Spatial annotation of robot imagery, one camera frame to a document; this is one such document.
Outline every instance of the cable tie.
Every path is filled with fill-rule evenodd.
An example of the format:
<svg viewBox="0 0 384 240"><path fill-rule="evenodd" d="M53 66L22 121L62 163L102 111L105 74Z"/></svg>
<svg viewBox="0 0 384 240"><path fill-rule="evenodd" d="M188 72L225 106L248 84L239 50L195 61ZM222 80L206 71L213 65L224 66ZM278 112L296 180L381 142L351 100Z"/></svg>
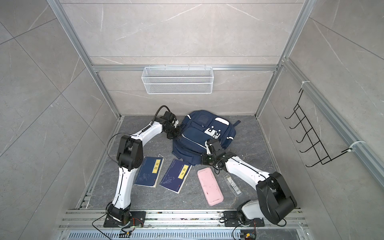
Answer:
<svg viewBox="0 0 384 240"><path fill-rule="evenodd" d="M304 83L308 83L308 82L310 82L310 81L302 81L302 82L301 82L301 87L300 87L300 88L303 88L303 84L304 84Z"/></svg>
<svg viewBox="0 0 384 240"><path fill-rule="evenodd" d="M356 143L359 143L359 142L366 143L365 141L356 141L356 142L352 143L352 144L349 146L347 152L352 152L352 147L353 147L353 145L355 145Z"/></svg>

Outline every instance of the aluminum frame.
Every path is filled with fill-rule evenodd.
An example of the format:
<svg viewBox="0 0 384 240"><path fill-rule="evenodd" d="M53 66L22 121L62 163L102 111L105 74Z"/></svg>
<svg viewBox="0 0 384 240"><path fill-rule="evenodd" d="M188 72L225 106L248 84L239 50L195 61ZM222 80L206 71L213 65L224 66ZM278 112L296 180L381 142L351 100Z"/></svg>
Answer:
<svg viewBox="0 0 384 240"><path fill-rule="evenodd" d="M283 59L282 64L292 76L294 76L299 84L302 84L304 81L309 81L289 58ZM356 141L362 140L362 138L310 81L303 84L302 88L348 146ZM384 189L384 163L381 159L367 144L359 143L354 145L353 152L373 178Z"/></svg>
<svg viewBox="0 0 384 240"><path fill-rule="evenodd" d="M262 99L260 100L259 106L257 107L257 110L255 112L256 118L259 118L267 101L269 96L271 95L271 92L276 85L277 79L279 78L280 72L281 72L281 62L283 59L289 57L289 55L292 52L293 47L295 46L297 39L300 36L301 31L303 30L303 27L305 23L307 22L314 5L316 4L317 0L306 0L303 8L300 11L299 17L297 18L297 21L295 23L295 26L293 27L292 33L288 39L287 44L284 47L283 53L280 56L279 62L277 64L277 71L272 75L271 80L268 83L268 86L264 92L264 95Z"/></svg>
<svg viewBox="0 0 384 240"><path fill-rule="evenodd" d="M73 26L69 18L67 17L61 3L58 0L47 0L47 2L51 6L52 11L55 13L57 19L62 25L65 33L67 34L68 38L70 39L71 43L76 49L81 60L84 62L85 67L88 69L97 87L100 89L101 93L103 94L113 114L115 115L116 118L120 118L121 114L119 110L117 109L111 95L109 94L109 91L107 90L103 81L101 80L101 77L92 69L91 59L89 58L89 55L85 51L84 46L81 44L79 37L77 36L75 30L73 29Z"/></svg>
<svg viewBox="0 0 384 240"><path fill-rule="evenodd" d="M214 71L276 71L277 65L254 64L254 65L222 65L222 64L166 64L166 65L145 65L145 64L121 64L121 65L93 65L94 71L143 71L146 67L211 67Z"/></svg>
<svg viewBox="0 0 384 240"><path fill-rule="evenodd" d="M219 219L223 211L236 211L236 209L139 209L131 211L146 211L146 220L143 229L228 229ZM91 223L105 214L105 209L68 210L63 216L59 230L94 230ZM102 230L105 216L94 222ZM309 229L301 209L294 209L285 220L287 224L279 227L264 218L264 227L259 229ZM253 227L239 227L239 229L252 229Z"/></svg>

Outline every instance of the wall panel seam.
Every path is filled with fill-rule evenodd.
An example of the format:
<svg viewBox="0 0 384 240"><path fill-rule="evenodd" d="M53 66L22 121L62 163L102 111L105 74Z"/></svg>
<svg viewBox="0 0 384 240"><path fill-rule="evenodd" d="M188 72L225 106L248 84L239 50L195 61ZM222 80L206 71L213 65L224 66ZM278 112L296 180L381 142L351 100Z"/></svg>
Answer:
<svg viewBox="0 0 384 240"><path fill-rule="evenodd" d="M49 23L49 22L51 22L51 21L53 21L53 20L55 20L55 19L57 19L57 18L54 18L54 19L52 19L52 20L49 20L48 22L45 22L45 23L43 23L43 24L41 24L41 25L38 25L37 27L34 27L34 28L32 28L31 30L28 30L28 31L26 31L26 32L24 32L24 33L28 33L29 31L32 31L33 29L38 28L38 27L40 27L40 26L43 26L44 24ZM7 29L4 25L3 25L3 27L4 27L5 30L7 30L7 32L12 36L12 34L8 31L8 29ZM8 39L8 40L6 40L6 41L0 43L0 45L3 44L3 43L6 43L6 42L8 42L8 41L10 41L10 40L12 40L12 39L15 39L15 38L17 38L18 36L23 35L24 33L19 34L19 35L15 36L15 37L12 36L11 39Z"/></svg>
<svg viewBox="0 0 384 240"><path fill-rule="evenodd" d="M327 26L325 26L325 25L323 25L323 24L319 23L318 21L316 21L315 19L313 19L313 18L311 18L311 17L309 17L309 18L310 18L310 19L312 19L313 21L317 22L317 23L318 23L318 24L320 24L321 26L323 26L323 27L325 27L325 28L327 28L327 29L331 30L331 31L332 31L332 32L334 32L334 33L336 33L337 35L339 35L339 36L341 36L341 37L345 38L346 40L350 41L351 43L353 43L353 44L355 44L355 45L357 45L357 46L361 47L362 49L366 50L367 52L369 52L369 53L372 53L372 54L373 54L373 55L375 55L376 57L378 57L378 58L380 58L380 59L384 60L384 58L380 57L379 55L377 55L377 54L375 54L375 53L373 53L373 52L371 52L371 51L369 51L369 50L368 50L368 49L366 49L365 47L363 47L363 46L360 46L359 44L357 44L357 43L355 43L354 41L352 41L352 40L348 39L347 37L344 37L344 36L343 36L343 35L341 35L340 33L338 33L338 32L336 32L336 31L334 31L334 30L330 29L329 27L327 27Z"/></svg>

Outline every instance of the black wire hook rack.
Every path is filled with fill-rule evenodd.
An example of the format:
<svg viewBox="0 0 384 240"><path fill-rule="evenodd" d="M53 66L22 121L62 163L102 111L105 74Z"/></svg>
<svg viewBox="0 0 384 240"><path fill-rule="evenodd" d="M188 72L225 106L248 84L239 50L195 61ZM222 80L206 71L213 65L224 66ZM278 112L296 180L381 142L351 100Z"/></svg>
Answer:
<svg viewBox="0 0 384 240"><path fill-rule="evenodd" d="M300 107L300 105L299 105L300 98L301 98L301 96L303 95L303 89L300 89L299 93L300 93L300 97L299 97L299 100L297 101L295 107L293 108L293 113L292 113L292 115L291 115L289 118L286 118L286 117L284 117L284 118L285 118L285 119L290 119L294 114L297 116L297 118L300 120L300 122L299 122L295 127L289 127L289 128L290 128L290 129L295 129L297 126L299 126L299 125L301 124L301 126L303 127L303 129L304 129L304 131L305 131L305 134L304 134L303 138L301 139L301 141L297 141L297 140L296 140L296 142L297 142L297 143L301 143L301 142L304 140L304 138L305 138L306 136L308 136L308 139L309 139L309 141L310 141L310 143L311 143L312 146L311 146L310 148L308 148L307 150L305 150L304 152L307 152L307 151L309 151L311 148L313 148L314 151L315 151L315 153L316 153L316 155L317 155L317 157L318 157L318 159L319 159L319 161L316 162L316 163L314 163L313 165L310 165L310 166L305 165L305 166L306 166L306 167L313 167L313 166L315 166L315 165L318 164L318 163L321 163L322 165L324 165L324 164L327 164L327 163L331 162L332 160L334 160L334 159L340 157L341 155L350 152L351 149L352 149L351 147L349 147L349 148L347 148L347 149L341 151L341 154L339 154L338 156L336 156L336 157L334 157L334 158L331 158L331 157L330 157L330 155L328 154L327 150L325 149L323 143L321 142L319 136L317 135L316 131L314 130L314 128L313 128L311 122L309 121L309 119L308 119L307 116L305 115L303 109L302 109L302 108ZM301 118L301 119L300 119L299 115L297 114L297 110L298 110L298 109L300 109L301 112L302 112L303 115L304 115L304 117ZM311 126L311 128L310 128L309 130L306 130L306 128L305 128L304 125L303 125L303 120L304 120L304 119L306 119L306 120L308 121L309 125ZM309 135L308 135L308 133L309 133L310 131L313 131L314 134L316 135L316 137L317 137L317 139L318 139L317 142L315 142L315 143L312 142L311 138L310 138ZM320 156L319 156L319 154L318 154L318 152L317 152L317 150L316 150L316 148L315 148L315 146L316 146L317 144L319 144L319 143L321 144L321 146L323 147L325 153L327 154L327 156L324 157L324 158L322 158L322 159L320 158Z"/></svg>

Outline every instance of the white robot arm segment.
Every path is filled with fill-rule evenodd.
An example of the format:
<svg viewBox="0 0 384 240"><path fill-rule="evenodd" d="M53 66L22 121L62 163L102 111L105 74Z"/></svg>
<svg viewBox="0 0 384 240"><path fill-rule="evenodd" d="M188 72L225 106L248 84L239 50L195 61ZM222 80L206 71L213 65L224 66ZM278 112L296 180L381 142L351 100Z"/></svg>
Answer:
<svg viewBox="0 0 384 240"><path fill-rule="evenodd" d="M154 136L162 132L162 125L159 122L155 121L152 125L149 124L148 126L138 131L137 133L130 135L130 138L141 140L142 145L144 146ZM137 168L128 171L128 168L124 166L119 167L119 181L116 188L115 197L112 201L112 204L116 208L126 209L131 204L131 190L136 171Z"/></svg>
<svg viewBox="0 0 384 240"><path fill-rule="evenodd" d="M256 185L259 181L264 181L269 177L269 173L261 171L252 165L241 160L238 156L231 157L225 163L227 171L235 174L251 185L256 190Z"/></svg>

